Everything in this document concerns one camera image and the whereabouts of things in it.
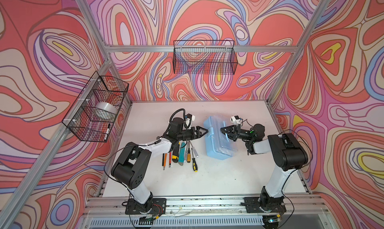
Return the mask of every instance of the blue plastic box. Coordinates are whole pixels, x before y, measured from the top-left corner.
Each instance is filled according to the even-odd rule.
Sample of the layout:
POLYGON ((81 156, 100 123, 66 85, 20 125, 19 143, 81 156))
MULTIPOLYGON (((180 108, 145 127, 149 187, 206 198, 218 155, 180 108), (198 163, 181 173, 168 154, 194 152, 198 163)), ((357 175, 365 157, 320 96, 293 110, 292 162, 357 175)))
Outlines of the blue plastic box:
POLYGON ((230 125, 221 115, 210 116, 204 121, 204 127, 208 129, 205 135, 205 149, 209 157, 224 160, 233 157, 237 151, 233 146, 234 142, 220 131, 220 128, 230 125))

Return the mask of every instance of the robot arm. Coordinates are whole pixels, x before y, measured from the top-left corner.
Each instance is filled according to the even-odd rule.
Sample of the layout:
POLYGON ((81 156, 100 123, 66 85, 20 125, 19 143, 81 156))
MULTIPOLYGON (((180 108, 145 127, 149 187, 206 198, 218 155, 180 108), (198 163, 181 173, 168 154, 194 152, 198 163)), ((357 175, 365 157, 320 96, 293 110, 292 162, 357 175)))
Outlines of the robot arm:
POLYGON ((223 127, 221 132, 233 141, 242 139, 249 154, 272 152, 276 166, 259 200, 260 209, 269 212, 283 202, 283 187, 289 176, 308 162, 308 155, 292 133, 269 135, 268 140, 263 140, 264 126, 256 124, 247 131, 241 129, 238 116, 231 121, 235 125, 223 127))
POLYGON ((167 130, 156 141, 145 145, 130 142, 122 150, 111 169, 111 175, 127 186, 133 199, 137 202, 134 206, 138 211, 148 213, 152 208, 152 193, 142 182, 149 159, 175 149, 176 152, 179 149, 179 141, 198 139, 208 132, 207 129, 199 126, 191 127, 193 120, 193 115, 185 115, 185 110, 179 109, 172 114, 167 130), (173 118, 179 111, 183 111, 183 118, 173 118))

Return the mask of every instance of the white table surface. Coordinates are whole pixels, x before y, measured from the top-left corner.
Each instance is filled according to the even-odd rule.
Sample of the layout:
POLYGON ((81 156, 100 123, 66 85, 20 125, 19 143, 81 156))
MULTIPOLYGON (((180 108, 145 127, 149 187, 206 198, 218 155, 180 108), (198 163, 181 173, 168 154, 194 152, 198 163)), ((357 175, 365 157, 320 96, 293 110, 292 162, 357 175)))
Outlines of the white table surface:
MULTIPOLYGON (((192 126, 204 127, 203 122, 209 116, 220 113, 228 119, 238 115, 247 118, 251 125, 264 125, 265 138, 279 133, 264 101, 140 102, 132 105, 119 148, 130 141, 143 144, 156 140, 167 129, 172 113, 180 108, 184 108, 186 114, 196 116, 192 126)), ((182 112, 175 117, 182 117, 182 112)), ((248 130, 250 126, 244 123, 242 128, 248 130)), ((248 156, 241 140, 235 142, 238 149, 235 155, 223 161, 207 156, 205 136, 191 142, 199 154, 196 158, 198 172, 192 170, 191 163, 180 166, 172 162, 169 168, 169 154, 163 171, 162 157, 151 158, 143 182, 154 196, 258 194, 269 181, 275 166, 271 153, 248 156)), ((285 192, 305 193, 297 172, 291 175, 285 192)), ((108 180, 103 193, 103 197, 128 195, 128 190, 113 180, 108 180)))

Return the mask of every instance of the teal utility knife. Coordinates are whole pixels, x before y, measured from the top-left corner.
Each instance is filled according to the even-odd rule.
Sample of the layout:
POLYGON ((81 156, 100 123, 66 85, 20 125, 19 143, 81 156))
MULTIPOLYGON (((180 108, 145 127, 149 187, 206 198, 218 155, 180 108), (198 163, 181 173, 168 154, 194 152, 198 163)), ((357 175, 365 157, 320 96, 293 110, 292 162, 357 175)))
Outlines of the teal utility knife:
POLYGON ((185 142, 181 143, 181 147, 180 147, 180 153, 179 153, 180 166, 184 164, 184 150, 185 150, 185 142))

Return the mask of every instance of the pink wall panel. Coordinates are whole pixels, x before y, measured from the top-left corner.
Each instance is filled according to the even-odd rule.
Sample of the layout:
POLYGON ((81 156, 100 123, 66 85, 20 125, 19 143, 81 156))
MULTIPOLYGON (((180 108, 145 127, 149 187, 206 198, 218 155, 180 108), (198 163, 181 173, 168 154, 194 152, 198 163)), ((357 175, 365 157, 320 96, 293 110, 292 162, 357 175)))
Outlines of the pink wall panel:
POLYGON ((273 107, 344 229, 384 228, 384 0, 333 0, 273 107))
POLYGON ((87 1, 110 45, 172 45, 201 38, 295 45, 319 0, 87 1))
POLYGON ((173 53, 114 53, 132 100, 264 100, 288 53, 237 53, 234 75, 173 73, 173 53))
MULTIPOLYGON (((74 0, 0 0, 0 209, 103 59, 74 0)), ((107 143, 72 134, 13 228, 73 228, 95 192, 107 143)))

